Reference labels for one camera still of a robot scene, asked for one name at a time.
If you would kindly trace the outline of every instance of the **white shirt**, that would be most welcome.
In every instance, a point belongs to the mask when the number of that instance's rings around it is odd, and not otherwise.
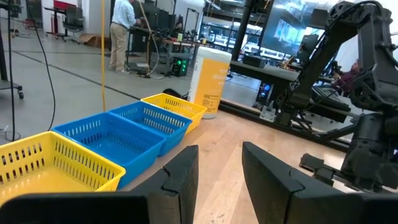
[[[136,24],[134,8],[129,0],[116,0],[113,8],[112,22],[130,28]]]

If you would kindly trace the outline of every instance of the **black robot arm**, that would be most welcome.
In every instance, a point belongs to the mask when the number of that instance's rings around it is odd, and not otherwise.
[[[276,121],[289,125],[297,112],[307,108],[312,86],[338,51],[340,45],[358,34],[359,66],[362,69],[354,86],[353,104],[379,111],[398,99],[398,75],[392,57],[389,33],[391,12],[376,1],[359,4],[341,2],[330,11],[325,33],[309,63],[277,100],[281,113]]]

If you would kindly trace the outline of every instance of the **blue basket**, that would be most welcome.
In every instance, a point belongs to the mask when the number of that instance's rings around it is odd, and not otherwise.
[[[142,101],[113,109],[110,113],[138,123],[164,136],[166,142],[162,146],[159,156],[166,155],[178,145],[192,123],[191,119]]]
[[[113,114],[100,113],[57,126],[54,131],[123,166],[123,188],[156,160],[165,138]]]

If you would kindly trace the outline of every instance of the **plastic basket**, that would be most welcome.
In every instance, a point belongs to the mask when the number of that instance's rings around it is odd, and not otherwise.
[[[188,127],[188,130],[185,134],[188,134],[200,124],[201,118],[207,110],[207,108],[204,106],[196,105],[165,93],[149,96],[142,99],[142,101],[191,119],[192,124]]]
[[[0,205],[22,194],[114,191],[126,171],[54,132],[0,146]]]
[[[142,101],[113,109],[110,113],[130,122],[138,123],[164,136],[166,142],[164,142],[159,156],[164,156],[178,145],[192,123],[191,119]]]
[[[54,131],[123,166],[123,188],[156,160],[165,138],[113,114],[100,113],[60,125]]]

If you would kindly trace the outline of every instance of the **yellow basket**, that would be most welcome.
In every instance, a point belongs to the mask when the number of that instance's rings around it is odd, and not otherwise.
[[[204,106],[196,105],[165,93],[149,96],[142,99],[142,101],[191,119],[192,124],[188,127],[185,134],[188,134],[200,124],[200,120],[207,110]]]
[[[123,167],[53,132],[0,146],[0,206],[31,193],[115,191]]]

